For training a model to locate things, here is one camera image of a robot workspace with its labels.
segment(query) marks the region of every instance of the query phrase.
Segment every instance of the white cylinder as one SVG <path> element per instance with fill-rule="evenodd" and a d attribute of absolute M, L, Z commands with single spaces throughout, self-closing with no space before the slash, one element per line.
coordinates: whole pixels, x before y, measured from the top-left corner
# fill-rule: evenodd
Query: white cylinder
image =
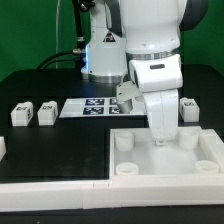
<path fill-rule="evenodd" d="M 130 151 L 134 148 L 135 136 L 130 131 L 120 131 L 115 134 L 115 146 L 120 151 Z"/>
<path fill-rule="evenodd" d="M 208 160 L 198 161 L 195 164 L 195 173 L 216 174 L 216 173 L 219 173 L 219 166 L 217 163 L 214 163 Z"/>
<path fill-rule="evenodd" d="M 199 132 L 195 129 L 183 129 L 179 135 L 179 146 L 183 149 L 198 147 Z"/>
<path fill-rule="evenodd" d="M 139 168 L 134 163 L 120 163 L 116 166 L 116 175 L 118 176 L 131 176 L 138 175 Z"/>

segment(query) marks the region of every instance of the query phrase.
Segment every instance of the black cable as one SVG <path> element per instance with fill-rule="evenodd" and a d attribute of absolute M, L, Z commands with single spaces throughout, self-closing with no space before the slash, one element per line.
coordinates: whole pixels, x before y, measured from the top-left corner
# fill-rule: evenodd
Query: black cable
<path fill-rule="evenodd" d="M 37 70 L 40 70 L 46 63 L 48 63 L 49 61 L 51 61 L 52 59 L 64 56 L 64 55 L 73 55 L 73 51 L 64 51 L 64 52 L 60 52 L 58 54 L 52 55 L 50 57 L 48 57 L 47 59 L 45 59 L 40 65 L 37 66 Z"/>
<path fill-rule="evenodd" d="M 78 0 L 72 0 L 73 12 L 75 17 L 75 27 L 76 27 L 76 35 L 77 35 L 77 48 L 84 48 L 85 41 L 82 32 L 82 23 L 79 12 L 79 2 Z"/>
<path fill-rule="evenodd" d="M 54 64 L 54 63 L 58 63 L 58 62 L 76 62 L 77 60 L 75 59 L 64 59 L 64 60 L 55 60 L 55 61 L 50 61 L 48 62 L 42 69 L 46 69 L 49 65 Z"/>

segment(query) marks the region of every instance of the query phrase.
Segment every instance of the round hole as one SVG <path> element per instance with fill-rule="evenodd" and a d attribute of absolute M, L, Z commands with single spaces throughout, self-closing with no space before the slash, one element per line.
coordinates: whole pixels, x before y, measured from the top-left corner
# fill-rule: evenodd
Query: round hole
<path fill-rule="evenodd" d="M 219 166 L 212 161 L 202 160 L 195 164 L 195 172 L 200 174 L 215 174 L 219 172 Z"/>
<path fill-rule="evenodd" d="M 116 175 L 118 176 L 131 176 L 138 175 L 139 168 L 134 163 L 120 163 L 116 166 Z"/>

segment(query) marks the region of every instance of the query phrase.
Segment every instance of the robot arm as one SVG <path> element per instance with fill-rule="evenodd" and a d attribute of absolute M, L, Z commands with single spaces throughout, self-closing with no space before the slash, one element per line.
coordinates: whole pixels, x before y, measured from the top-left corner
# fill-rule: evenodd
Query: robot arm
<path fill-rule="evenodd" d="M 157 144 L 174 139 L 177 133 L 177 88 L 182 86 L 178 54 L 179 26 L 184 20 L 187 21 L 188 29 L 195 26 L 194 23 L 198 23 L 205 14 L 206 7 L 202 7 L 203 10 L 197 7 L 200 16 L 194 17 L 191 14 L 191 20 L 188 11 L 194 9 L 192 6 L 204 6 L 205 2 L 120 0 L 121 23 L 127 41 L 127 64 L 131 81 L 118 86 L 118 105 L 127 113 L 132 109 L 130 99 L 141 95 L 144 98 L 152 136 Z"/>

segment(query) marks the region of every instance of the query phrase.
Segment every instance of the cable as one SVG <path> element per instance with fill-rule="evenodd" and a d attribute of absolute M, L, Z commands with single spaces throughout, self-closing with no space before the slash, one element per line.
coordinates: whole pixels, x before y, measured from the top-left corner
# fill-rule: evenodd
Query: cable
<path fill-rule="evenodd" d="M 46 63 L 48 63 L 49 61 L 51 61 L 52 59 L 64 56 L 64 55 L 73 55 L 73 51 L 64 51 L 64 52 L 60 52 L 58 54 L 52 55 L 50 57 L 48 57 L 47 59 L 45 59 L 40 65 L 37 66 L 37 70 L 41 69 Z"/>
<path fill-rule="evenodd" d="M 60 10 L 61 10 L 61 0 L 58 0 L 57 4 L 57 12 L 56 12 L 56 54 L 59 53 L 59 21 L 60 21 Z"/>
<path fill-rule="evenodd" d="M 55 60 L 55 61 L 50 61 L 48 62 L 42 69 L 46 69 L 49 65 L 58 63 L 58 62 L 76 62 L 77 60 L 73 59 L 64 59 L 64 60 Z"/>
<path fill-rule="evenodd" d="M 85 48 L 85 40 L 82 32 L 82 23 L 80 18 L 79 12 L 79 1 L 72 0 L 73 12 L 75 17 L 75 27 L 76 27 L 76 34 L 77 34 L 77 48 Z"/>

